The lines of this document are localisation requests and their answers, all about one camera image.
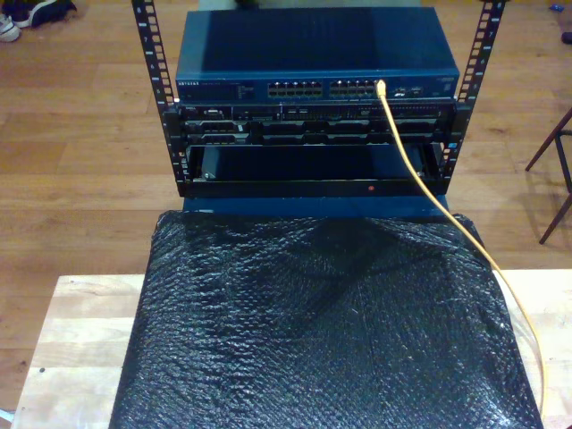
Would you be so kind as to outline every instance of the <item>cable connector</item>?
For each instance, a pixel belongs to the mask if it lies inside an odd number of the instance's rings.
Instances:
[[[377,97],[382,98],[387,95],[387,87],[385,86],[385,82],[381,79],[377,81],[375,85],[375,92],[377,92]]]

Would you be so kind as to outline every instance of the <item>wooden floor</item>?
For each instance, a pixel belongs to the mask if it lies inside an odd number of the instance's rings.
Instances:
[[[463,69],[480,4],[432,1]],[[174,73],[183,13],[158,7]],[[0,46],[0,408],[14,410],[57,277],[143,273],[159,214],[180,209],[130,5],[93,2]],[[554,148],[572,106],[572,50],[544,2],[511,2],[450,188],[505,268],[572,267],[572,214]]]

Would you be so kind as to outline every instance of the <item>shoe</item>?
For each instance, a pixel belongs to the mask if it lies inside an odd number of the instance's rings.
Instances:
[[[13,42],[20,36],[20,29],[9,16],[0,13],[0,42]]]
[[[4,0],[2,5],[2,12],[21,29],[60,21],[70,10],[77,11],[71,0]]]

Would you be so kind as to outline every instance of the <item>chair leg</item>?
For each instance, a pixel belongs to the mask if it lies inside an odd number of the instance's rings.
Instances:
[[[556,228],[556,225],[559,224],[559,222],[562,220],[562,218],[564,217],[564,215],[571,206],[572,206],[572,194],[568,194],[566,201],[564,201],[564,204],[562,205],[560,210],[556,213],[556,216],[552,220],[551,224],[544,233],[543,237],[540,239],[540,244],[544,244],[544,242],[551,236],[552,232],[554,231],[554,228]]]
[[[564,153],[564,147],[562,146],[562,139],[559,132],[554,139],[556,143],[556,150],[558,151],[558,158],[560,160],[560,167],[562,167],[562,174],[564,174],[564,181],[566,182],[566,188],[569,193],[572,193],[572,177],[570,177],[570,169],[568,168],[568,161],[566,160],[566,154]]]
[[[530,169],[533,168],[533,165],[536,163],[536,161],[538,161],[538,158],[540,158],[548,146],[551,145],[552,141],[556,138],[556,135],[566,126],[570,119],[572,119],[572,108],[568,110],[558,125],[554,128],[554,130],[552,130],[550,136],[548,136],[544,143],[540,146],[540,149],[538,149],[538,151],[534,154],[533,159],[526,166],[527,171],[530,171]]]

